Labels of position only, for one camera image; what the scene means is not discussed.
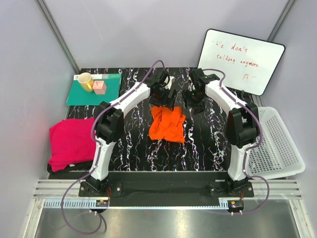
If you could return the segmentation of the orange t shirt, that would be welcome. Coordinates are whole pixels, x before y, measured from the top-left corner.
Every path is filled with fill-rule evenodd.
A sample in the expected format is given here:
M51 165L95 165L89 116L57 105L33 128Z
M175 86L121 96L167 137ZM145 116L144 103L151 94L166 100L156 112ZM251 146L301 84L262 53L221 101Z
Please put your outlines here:
M151 140L165 140L168 142L184 143L185 115L181 107L174 107L171 111L167 107L151 107L153 123L149 129Z

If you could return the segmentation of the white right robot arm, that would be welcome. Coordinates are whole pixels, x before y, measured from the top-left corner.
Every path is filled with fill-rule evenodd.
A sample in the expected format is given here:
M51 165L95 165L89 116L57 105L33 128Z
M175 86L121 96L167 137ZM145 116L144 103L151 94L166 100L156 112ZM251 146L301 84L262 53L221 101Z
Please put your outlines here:
M231 159L227 170L229 178L220 187L229 196L237 196L247 186L246 163L249 150L255 145L257 137L262 137L259 110L253 103L246 103L228 90L224 84L225 73L219 78L215 74L206 75L201 68L189 72L193 88L182 91L186 108L193 109L194 114L205 110L204 99L213 99L227 115L225 137L231 144Z

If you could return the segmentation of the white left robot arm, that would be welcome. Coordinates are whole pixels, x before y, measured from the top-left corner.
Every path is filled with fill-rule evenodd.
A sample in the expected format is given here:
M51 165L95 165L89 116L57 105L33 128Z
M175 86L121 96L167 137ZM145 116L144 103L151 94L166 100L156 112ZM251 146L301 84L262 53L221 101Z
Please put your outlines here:
M109 173L109 162L116 142L124 133L124 117L137 104L149 99L154 106L174 109L177 91L172 89L174 80L167 70L161 68L149 73L140 82L110 103L101 102L97 107L98 114L92 126L92 135L96 151L86 183L95 196L106 193Z

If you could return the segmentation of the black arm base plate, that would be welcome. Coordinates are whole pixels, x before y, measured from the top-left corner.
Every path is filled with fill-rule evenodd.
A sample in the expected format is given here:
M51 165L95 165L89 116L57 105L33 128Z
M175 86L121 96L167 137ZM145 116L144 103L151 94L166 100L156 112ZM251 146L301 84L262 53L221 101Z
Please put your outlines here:
M103 194L86 181L80 183L80 197L109 196L110 208L212 208L219 199L253 198L250 181L241 192L220 191L226 172L109 172Z

